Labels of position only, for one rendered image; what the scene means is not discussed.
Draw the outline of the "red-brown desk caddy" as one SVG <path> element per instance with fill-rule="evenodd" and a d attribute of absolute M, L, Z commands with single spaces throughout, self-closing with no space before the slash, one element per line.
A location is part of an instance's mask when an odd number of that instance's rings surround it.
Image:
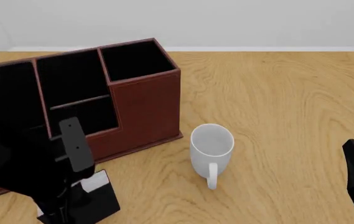
<path fill-rule="evenodd" d="M 76 117 L 95 162 L 182 137 L 180 68 L 156 39 L 0 63 L 0 120 L 56 142 Z"/>

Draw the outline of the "white ceramic mug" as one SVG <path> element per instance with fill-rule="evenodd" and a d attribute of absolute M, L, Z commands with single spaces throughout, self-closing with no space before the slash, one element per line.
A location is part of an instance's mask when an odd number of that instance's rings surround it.
<path fill-rule="evenodd" d="M 219 124 L 201 124 L 190 135 L 190 160 L 195 172 L 207 180 L 211 190 L 226 169 L 235 146 L 233 135 Z"/>

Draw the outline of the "black book with white pages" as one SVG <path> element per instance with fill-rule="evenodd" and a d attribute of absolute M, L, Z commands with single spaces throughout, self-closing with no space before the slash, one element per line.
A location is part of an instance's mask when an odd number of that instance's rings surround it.
<path fill-rule="evenodd" d="M 72 184 L 70 216 L 73 224 L 97 224 L 120 210 L 120 206 L 103 169 L 88 179 Z"/>

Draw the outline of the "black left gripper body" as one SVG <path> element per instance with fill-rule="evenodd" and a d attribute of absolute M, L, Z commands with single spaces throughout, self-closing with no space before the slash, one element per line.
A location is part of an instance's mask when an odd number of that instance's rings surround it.
<path fill-rule="evenodd" d="M 81 181 L 90 178 L 94 173 L 94 168 L 68 173 L 63 192 L 54 198 L 37 202 L 42 212 L 37 219 L 43 224 L 77 224 L 72 210 L 84 207 L 91 202 L 91 197 L 83 189 Z"/>

